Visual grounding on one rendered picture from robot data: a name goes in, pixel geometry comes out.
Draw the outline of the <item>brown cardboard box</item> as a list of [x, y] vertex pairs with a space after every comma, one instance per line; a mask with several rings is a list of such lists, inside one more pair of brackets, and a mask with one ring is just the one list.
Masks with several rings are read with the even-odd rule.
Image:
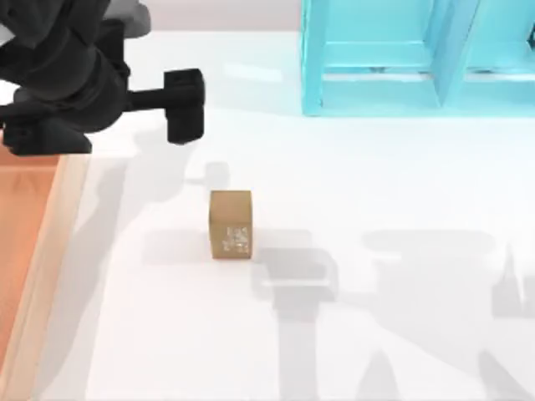
[[252, 192], [212, 190], [210, 193], [209, 240], [216, 260], [249, 260], [253, 253]]

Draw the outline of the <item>light blue rack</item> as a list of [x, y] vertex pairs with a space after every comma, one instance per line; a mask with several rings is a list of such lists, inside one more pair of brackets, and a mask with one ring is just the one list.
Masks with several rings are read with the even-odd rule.
[[535, 117], [535, 0], [301, 0], [302, 111]]

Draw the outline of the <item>shallow salmon-coloured box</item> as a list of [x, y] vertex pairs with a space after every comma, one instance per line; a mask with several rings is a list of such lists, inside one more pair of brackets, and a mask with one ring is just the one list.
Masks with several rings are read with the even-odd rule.
[[0, 145], [0, 401], [31, 401], [88, 165]]

